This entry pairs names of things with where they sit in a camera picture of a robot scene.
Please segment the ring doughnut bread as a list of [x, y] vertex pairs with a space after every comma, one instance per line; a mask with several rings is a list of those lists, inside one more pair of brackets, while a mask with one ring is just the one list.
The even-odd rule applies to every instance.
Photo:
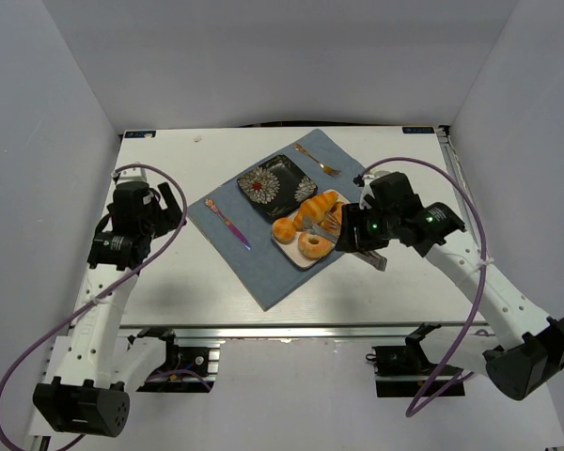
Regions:
[[327, 256], [333, 248], [333, 245], [327, 239], [302, 232], [298, 238], [299, 252], [306, 258], [319, 259]]

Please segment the metal tongs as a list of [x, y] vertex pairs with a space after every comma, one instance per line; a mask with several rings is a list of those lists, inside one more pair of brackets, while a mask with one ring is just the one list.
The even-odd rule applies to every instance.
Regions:
[[[333, 245], [337, 244], [340, 238], [341, 223], [333, 213], [326, 212], [321, 223], [317, 223], [311, 217], [304, 215], [301, 219], [301, 226], [304, 230], [313, 235], [320, 236]], [[358, 257], [379, 272], [386, 270], [387, 258], [378, 254], [376, 251], [353, 252], [354, 257]]]

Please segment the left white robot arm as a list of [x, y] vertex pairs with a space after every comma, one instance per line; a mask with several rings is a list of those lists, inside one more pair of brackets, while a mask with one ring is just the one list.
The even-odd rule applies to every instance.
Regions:
[[81, 304], [64, 357], [49, 382], [36, 386], [33, 404], [52, 430], [117, 437], [130, 413], [130, 395], [166, 363], [173, 340], [144, 332], [120, 356], [118, 331], [140, 273], [173, 242], [186, 222], [187, 202], [170, 176], [151, 187], [147, 174], [164, 171], [127, 164], [113, 175], [115, 189], [95, 228], [87, 258]]

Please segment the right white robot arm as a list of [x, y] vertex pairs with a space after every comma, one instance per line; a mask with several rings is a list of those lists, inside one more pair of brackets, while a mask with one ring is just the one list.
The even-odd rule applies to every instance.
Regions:
[[483, 337], [423, 324], [406, 339], [417, 365], [447, 364], [476, 372], [513, 400], [525, 399], [564, 369], [564, 317], [552, 318], [515, 287], [449, 206], [424, 206], [401, 172], [362, 185], [359, 202], [342, 209], [336, 249], [366, 253], [392, 240], [413, 248], [491, 328], [490, 336]]

